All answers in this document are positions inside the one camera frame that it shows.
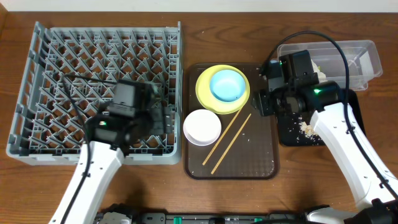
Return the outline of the white bowl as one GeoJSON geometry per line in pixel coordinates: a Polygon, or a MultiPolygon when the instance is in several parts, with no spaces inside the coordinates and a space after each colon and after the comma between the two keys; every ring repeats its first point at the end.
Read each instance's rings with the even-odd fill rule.
{"type": "Polygon", "coordinates": [[[185,118],[183,133],[190,143],[196,146],[208,146],[219,138],[221,121],[210,110],[195,110],[185,118]]]}

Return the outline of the dark brown serving tray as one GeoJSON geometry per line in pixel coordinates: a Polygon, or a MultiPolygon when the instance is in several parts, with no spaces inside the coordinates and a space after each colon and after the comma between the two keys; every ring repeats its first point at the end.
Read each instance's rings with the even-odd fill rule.
{"type": "MultiPolygon", "coordinates": [[[[214,65],[216,64],[198,63],[188,69],[188,78],[184,80],[183,84],[187,88],[187,92],[183,94],[185,100],[183,112],[186,117],[195,110],[205,109],[198,101],[195,86],[201,73],[214,65]]],[[[186,138],[185,170],[194,179],[270,179],[276,175],[279,168],[279,143],[274,116],[261,116],[259,111],[251,104],[253,93],[266,86],[265,81],[259,77],[259,67],[250,63],[220,65],[230,65],[244,73],[249,81],[250,96],[235,122],[204,166],[202,162],[218,139],[208,146],[196,146],[186,138]],[[252,115],[240,135],[216,172],[211,175],[212,169],[250,113],[252,115]]],[[[221,134],[236,112],[230,114],[215,113],[221,121],[221,134]]]]}

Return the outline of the lower wooden chopstick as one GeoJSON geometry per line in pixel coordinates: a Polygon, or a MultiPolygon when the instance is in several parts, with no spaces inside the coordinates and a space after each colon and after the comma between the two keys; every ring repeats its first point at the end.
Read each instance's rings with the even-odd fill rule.
{"type": "Polygon", "coordinates": [[[213,175],[217,168],[219,167],[219,165],[222,163],[223,159],[225,158],[225,156],[227,155],[227,153],[229,152],[229,150],[231,149],[232,145],[234,144],[234,142],[236,141],[236,139],[238,138],[238,136],[240,135],[241,131],[243,130],[243,128],[245,127],[246,123],[248,122],[248,120],[251,117],[251,113],[247,116],[247,118],[245,119],[244,123],[241,125],[241,127],[239,128],[238,132],[234,135],[234,138],[231,140],[231,142],[229,143],[228,147],[225,149],[224,153],[221,155],[220,159],[218,160],[218,162],[216,163],[216,165],[214,166],[214,168],[211,171],[211,175],[213,175]]]}

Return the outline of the wooden chopstick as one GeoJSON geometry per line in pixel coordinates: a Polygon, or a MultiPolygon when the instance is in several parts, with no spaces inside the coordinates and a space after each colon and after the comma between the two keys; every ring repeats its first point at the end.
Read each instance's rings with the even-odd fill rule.
{"type": "Polygon", "coordinates": [[[229,143],[228,147],[225,149],[224,153],[221,155],[220,159],[218,160],[218,162],[216,163],[216,165],[214,166],[214,168],[211,171],[211,175],[213,175],[217,168],[219,167],[219,165],[222,163],[223,159],[225,158],[225,156],[227,155],[227,153],[229,152],[229,150],[231,149],[232,145],[234,144],[234,142],[236,141],[236,139],[238,138],[238,136],[240,135],[241,131],[243,130],[243,128],[245,127],[246,123],[248,122],[248,120],[251,117],[251,113],[247,116],[247,118],[245,119],[244,123],[241,125],[241,127],[239,128],[238,132],[234,135],[234,138],[231,140],[231,142],[229,143]]]}
{"type": "Polygon", "coordinates": [[[211,151],[209,152],[209,154],[207,155],[207,157],[205,158],[205,160],[202,162],[202,165],[204,166],[208,160],[210,159],[210,157],[212,156],[212,154],[215,152],[216,148],[218,147],[219,143],[221,142],[221,140],[224,138],[224,136],[226,135],[226,133],[229,131],[230,127],[232,126],[232,124],[235,122],[236,118],[238,117],[238,115],[240,114],[242,108],[239,109],[236,114],[234,115],[234,117],[232,118],[232,120],[229,122],[229,124],[227,125],[227,127],[225,128],[225,130],[223,131],[223,133],[221,134],[221,136],[218,138],[217,142],[215,143],[215,145],[213,146],[213,148],[211,149],[211,151]]]}

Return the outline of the yellow round plate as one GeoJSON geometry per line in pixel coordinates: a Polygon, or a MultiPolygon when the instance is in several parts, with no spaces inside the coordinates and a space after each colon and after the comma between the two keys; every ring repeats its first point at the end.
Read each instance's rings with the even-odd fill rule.
{"type": "Polygon", "coordinates": [[[246,104],[250,96],[250,85],[244,73],[236,67],[230,65],[214,65],[204,70],[198,77],[195,86],[195,93],[198,101],[205,109],[210,110],[216,114],[230,114],[238,111],[246,104]],[[243,96],[234,102],[226,103],[217,100],[210,91],[210,80],[212,76],[216,72],[219,72],[221,70],[234,70],[240,73],[244,78],[244,81],[246,83],[246,90],[243,96]]]}

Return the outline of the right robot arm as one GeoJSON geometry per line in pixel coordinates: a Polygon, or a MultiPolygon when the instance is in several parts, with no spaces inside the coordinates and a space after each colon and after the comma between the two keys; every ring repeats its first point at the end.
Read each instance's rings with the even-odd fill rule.
{"type": "Polygon", "coordinates": [[[348,104],[348,95],[335,82],[288,86],[254,93],[261,116],[307,113],[313,130],[330,150],[342,171],[357,213],[329,206],[311,208],[290,223],[397,223],[397,177],[368,141],[348,104]]]}

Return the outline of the light blue bowl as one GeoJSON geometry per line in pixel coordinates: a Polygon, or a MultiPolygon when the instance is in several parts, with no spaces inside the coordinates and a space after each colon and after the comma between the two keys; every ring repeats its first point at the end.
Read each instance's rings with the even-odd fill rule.
{"type": "Polygon", "coordinates": [[[234,70],[216,72],[210,80],[212,95],[222,102],[231,103],[243,96],[246,83],[243,76],[234,70]]]}

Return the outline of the black waste tray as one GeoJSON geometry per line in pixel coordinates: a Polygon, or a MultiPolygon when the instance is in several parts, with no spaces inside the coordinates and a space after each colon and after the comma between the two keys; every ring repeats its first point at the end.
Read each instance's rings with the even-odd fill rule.
{"type": "MultiPolygon", "coordinates": [[[[357,126],[366,134],[358,97],[355,91],[349,90],[349,105],[353,110],[357,126]]],[[[309,123],[304,121],[303,116],[295,113],[288,115],[277,115],[277,128],[279,141],[285,146],[324,146],[325,143],[313,130],[309,123]]]]}

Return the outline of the upper wooden chopstick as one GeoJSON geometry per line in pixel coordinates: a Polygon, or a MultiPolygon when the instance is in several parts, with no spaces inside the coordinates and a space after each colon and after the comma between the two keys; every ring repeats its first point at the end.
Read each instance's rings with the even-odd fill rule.
{"type": "Polygon", "coordinates": [[[232,124],[235,122],[236,118],[238,117],[238,115],[240,114],[242,108],[239,109],[236,114],[234,115],[234,117],[232,118],[232,120],[229,122],[229,124],[227,125],[227,127],[225,128],[225,130],[223,131],[223,133],[221,134],[221,136],[218,138],[217,142],[215,143],[215,145],[213,146],[213,148],[211,149],[211,151],[209,152],[209,154],[207,155],[207,157],[205,158],[205,160],[202,162],[202,165],[204,166],[208,160],[210,159],[210,157],[212,156],[212,154],[215,152],[216,148],[218,147],[219,143],[221,142],[221,140],[224,138],[224,136],[226,135],[226,133],[229,131],[230,127],[232,126],[232,124]]]}

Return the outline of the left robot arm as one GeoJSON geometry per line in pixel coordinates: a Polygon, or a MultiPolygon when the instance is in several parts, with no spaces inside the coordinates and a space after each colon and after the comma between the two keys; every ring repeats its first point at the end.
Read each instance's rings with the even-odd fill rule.
{"type": "Polygon", "coordinates": [[[167,133],[170,115],[154,107],[155,86],[119,81],[115,96],[85,121],[84,143],[72,179],[51,223],[92,223],[106,190],[130,147],[167,133]]]}

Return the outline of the clear plastic bin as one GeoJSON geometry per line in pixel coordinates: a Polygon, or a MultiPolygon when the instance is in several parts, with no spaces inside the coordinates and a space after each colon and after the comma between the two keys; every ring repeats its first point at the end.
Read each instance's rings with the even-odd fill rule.
{"type": "MultiPolygon", "coordinates": [[[[376,45],[371,40],[338,41],[349,68],[349,88],[354,91],[366,90],[368,81],[380,77],[383,73],[376,45]]],[[[343,59],[336,47],[330,42],[307,42],[297,44],[282,44],[277,49],[277,55],[283,56],[309,51],[311,60],[326,75],[327,81],[334,81],[341,88],[346,86],[345,67],[343,59]]]]}

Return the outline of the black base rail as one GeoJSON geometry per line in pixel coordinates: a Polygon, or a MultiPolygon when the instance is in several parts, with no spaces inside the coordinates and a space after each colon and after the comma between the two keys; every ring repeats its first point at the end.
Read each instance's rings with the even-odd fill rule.
{"type": "Polygon", "coordinates": [[[100,210],[93,223],[132,224],[244,224],[244,223],[310,223],[309,208],[302,212],[277,210],[270,213],[170,213],[164,209],[138,209],[126,204],[112,204],[100,210]]]}

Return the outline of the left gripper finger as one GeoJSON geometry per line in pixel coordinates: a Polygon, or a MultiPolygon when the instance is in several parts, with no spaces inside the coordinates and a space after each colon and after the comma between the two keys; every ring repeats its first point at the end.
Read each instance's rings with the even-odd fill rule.
{"type": "Polygon", "coordinates": [[[162,108],[164,133],[169,134],[173,131],[172,116],[168,107],[162,108]]]}
{"type": "Polygon", "coordinates": [[[152,135],[161,135],[164,134],[164,113],[161,108],[151,109],[150,115],[153,120],[153,127],[150,131],[152,135]]]}

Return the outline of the pile of rice scraps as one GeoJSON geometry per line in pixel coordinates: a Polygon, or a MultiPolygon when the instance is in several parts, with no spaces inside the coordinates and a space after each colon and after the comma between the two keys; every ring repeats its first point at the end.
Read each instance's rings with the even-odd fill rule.
{"type": "Polygon", "coordinates": [[[288,125],[288,132],[298,135],[297,139],[299,139],[299,136],[304,136],[311,140],[319,137],[318,133],[304,120],[303,116],[293,114],[288,115],[288,119],[290,119],[291,122],[291,124],[288,125]]]}

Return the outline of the white tissue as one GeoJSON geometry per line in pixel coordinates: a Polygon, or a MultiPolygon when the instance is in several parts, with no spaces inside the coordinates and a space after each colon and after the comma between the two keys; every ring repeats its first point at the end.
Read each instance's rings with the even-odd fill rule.
{"type": "Polygon", "coordinates": [[[320,71],[319,67],[316,65],[316,63],[313,60],[311,60],[311,63],[312,63],[313,71],[315,73],[317,73],[317,75],[318,75],[319,82],[320,83],[326,82],[327,81],[326,75],[320,71]]]}

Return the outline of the grey plastic dishwasher rack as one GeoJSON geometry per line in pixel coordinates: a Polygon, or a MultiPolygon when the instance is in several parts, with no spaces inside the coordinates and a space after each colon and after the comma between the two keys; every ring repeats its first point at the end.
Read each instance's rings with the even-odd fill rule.
{"type": "Polygon", "coordinates": [[[73,165],[81,125],[114,96],[114,83],[155,86],[154,107],[168,107],[173,131],[134,144],[127,165],[174,165],[181,158],[182,28],[53,27],[36,24],[6,154],[26,164],[73,165]]]}

